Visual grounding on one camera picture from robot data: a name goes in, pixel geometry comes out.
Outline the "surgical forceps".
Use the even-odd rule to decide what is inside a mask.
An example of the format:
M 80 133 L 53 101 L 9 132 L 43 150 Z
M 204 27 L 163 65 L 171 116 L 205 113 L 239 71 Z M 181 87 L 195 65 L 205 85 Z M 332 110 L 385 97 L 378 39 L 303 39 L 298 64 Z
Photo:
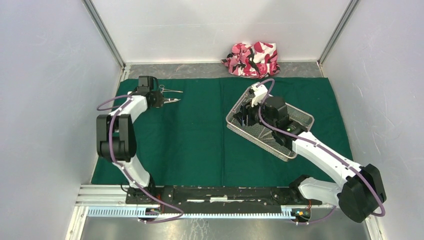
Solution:
M 183 93 L 181 90 L 167 89 L 163 84 L 159 85 L 159 90 L 161 93 Z

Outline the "surgical scissors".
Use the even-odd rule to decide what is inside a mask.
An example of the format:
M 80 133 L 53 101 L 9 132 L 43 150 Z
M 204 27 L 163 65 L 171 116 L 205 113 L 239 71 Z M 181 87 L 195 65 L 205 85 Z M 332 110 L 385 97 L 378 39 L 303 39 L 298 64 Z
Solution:
M 176 103 L 180 100 L 181 99 L 178 99 L 178 98 L 165 98 L 163 103 L 164 104 Z

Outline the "wire mesh instrument tray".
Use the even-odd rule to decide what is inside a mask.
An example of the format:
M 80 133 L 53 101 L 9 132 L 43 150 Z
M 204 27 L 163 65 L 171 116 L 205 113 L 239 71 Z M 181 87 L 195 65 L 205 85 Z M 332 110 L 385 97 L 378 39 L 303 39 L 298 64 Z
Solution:
M 285 162 L 296 158 L 298 154 L 293 151 L 293 141 L 295 138 L 273 130 L 265 126 L 264 123 L 293 135 L 298 135 L 302 132 L 308 132 L 311 129 L 315 121 L 314 117 L 287 103 L 283 97 L 269 95 L 264 103 L 260 103 L 262 109 L 259 110 L 259 118 L 263 125 L 241 126 L 234 118 L 234 114 L 242 104 L 251 103 L 253 98 L 252 93 L 253 91 L 248 87 L 231 108 L 225 117 L 227 127 Z M 263 128 L 272 130 L 274 139 L 269 141 L 258 139 Z

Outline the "green surgical drape cloth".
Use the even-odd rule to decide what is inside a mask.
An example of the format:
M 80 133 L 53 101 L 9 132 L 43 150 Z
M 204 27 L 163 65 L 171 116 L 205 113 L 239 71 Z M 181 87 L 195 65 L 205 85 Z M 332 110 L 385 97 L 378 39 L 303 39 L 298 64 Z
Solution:
M 348 135 L 328 78 L 274 77 L 274 96 L 314 117 L 312 133 L 339 154 L 353 159 Z M 332 179 L 302 156 L 285 162 L 227 128 L 226 116 L 257 79 L 224 77 L 160 79 L 183 93 L 181 99 L 149 109 L 134 122 L 137 156 L 156 185 L 285 187 L 300 175 Z M 126 178 L 99 157 L 90 181 L 120 185 Z

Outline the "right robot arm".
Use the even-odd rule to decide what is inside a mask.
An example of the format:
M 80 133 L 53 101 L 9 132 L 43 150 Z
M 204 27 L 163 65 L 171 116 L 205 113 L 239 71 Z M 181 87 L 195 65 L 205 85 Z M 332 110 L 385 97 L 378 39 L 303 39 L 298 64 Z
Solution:
M 379 169 L 361 165 L 320 141 L 312 132 L 314 117 L 270 96 L 242 96 L 226 115 L 227 127 L 283 161 L 301 156 L 330 177 L 330 181 L 302 175 L 292 183 L 289 199 L 302 204 L 307 199 L 338 207 L 352 221 L 368 216 L 383 217 L 387 199 Z

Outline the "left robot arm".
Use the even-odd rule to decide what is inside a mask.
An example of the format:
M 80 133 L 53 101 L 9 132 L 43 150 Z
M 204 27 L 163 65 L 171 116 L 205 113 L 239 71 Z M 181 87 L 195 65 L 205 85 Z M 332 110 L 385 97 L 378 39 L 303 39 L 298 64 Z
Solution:
M 105 104 L 118 99 L 125 101 L 109 107 L 110 113 L 100 114 L 96 118 L 97 154 L 119 169 L 140 200 L 151 204 L 158 200 L 157 190 L 153 177 L 138 159 L 134 122 L 150 108 L 161 106 L 164 98 L 159 81 L 154 76 L 139 76 L 138 85 L 133 91 L 106 100 L 97 110 L 104 111 Z

